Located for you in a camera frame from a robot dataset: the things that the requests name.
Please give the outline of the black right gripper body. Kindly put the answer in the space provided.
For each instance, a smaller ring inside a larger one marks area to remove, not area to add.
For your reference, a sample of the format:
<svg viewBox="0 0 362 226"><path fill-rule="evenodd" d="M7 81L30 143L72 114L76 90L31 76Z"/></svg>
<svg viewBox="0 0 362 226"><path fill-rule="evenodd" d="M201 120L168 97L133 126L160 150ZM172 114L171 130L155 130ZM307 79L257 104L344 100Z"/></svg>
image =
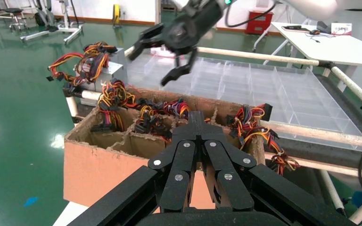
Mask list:
<svg viewBox="0 0 362 226"><path fill-rule="evenodd" d="M174 1L182 14L164 27L164 45L177 54L192 52L200 39L222 18L223 0Z"/></svg>

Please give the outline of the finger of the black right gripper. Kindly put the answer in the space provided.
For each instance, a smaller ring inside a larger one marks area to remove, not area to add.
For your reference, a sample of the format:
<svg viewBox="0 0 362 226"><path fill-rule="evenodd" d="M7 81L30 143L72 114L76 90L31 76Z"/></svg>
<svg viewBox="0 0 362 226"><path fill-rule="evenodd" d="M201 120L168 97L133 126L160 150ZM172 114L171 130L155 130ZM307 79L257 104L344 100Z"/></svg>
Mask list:
<svg viewBox="0 0 362 226"><path fill-rule="evenodd" d="M184 55L184 53L181 53L180 51L175 52L176 58L175 58L175 64L176 66L170 70L167 75L165 75L161 80L161 85L164 87L168 82L170 81L176 81L181 76L190 74L194 63L197 58L197 47L193 47L191 49L191 55L189 57L189 61L185 65L180 65L180 56Z"/></svg>
<svg viewBox="0 0 362 226"><path fill-rule="evenodd" d="M139 39L134 43L133 50L128 55L128 59L135 60L144 49L157 48L165 44L162 37L164 23L156 24L140 33Z"/></svg>

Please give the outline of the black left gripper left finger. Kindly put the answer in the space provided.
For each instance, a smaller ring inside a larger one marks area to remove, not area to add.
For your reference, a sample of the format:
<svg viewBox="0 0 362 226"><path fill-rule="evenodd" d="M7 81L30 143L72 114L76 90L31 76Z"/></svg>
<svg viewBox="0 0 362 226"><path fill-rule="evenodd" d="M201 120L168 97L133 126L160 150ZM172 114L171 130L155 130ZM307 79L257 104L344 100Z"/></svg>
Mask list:
<svg viewBox="0 0 362 226"><path fill-rule="evenodd" d="M189 113L188 124L173 130L171 144L148 161L148 166L159 173L155 186L161 211L183 211L190 204L197 166L199 121L199 111Z"/></svg>

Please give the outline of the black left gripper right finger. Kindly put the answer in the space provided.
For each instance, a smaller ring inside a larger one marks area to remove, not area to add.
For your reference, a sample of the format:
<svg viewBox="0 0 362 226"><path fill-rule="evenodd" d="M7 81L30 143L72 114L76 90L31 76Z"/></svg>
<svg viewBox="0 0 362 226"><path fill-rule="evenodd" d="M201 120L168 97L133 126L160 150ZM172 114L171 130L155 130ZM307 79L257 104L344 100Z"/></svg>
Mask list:
<svg viewBox="0 0 362 226"><path fill-rule="evenodd" d="M197 111L197 140L208 191L216 208L249 211L254 200L244 184L244 176L257 165L249 154L239 150L226 138L221 127L205 122Z"/></svg>

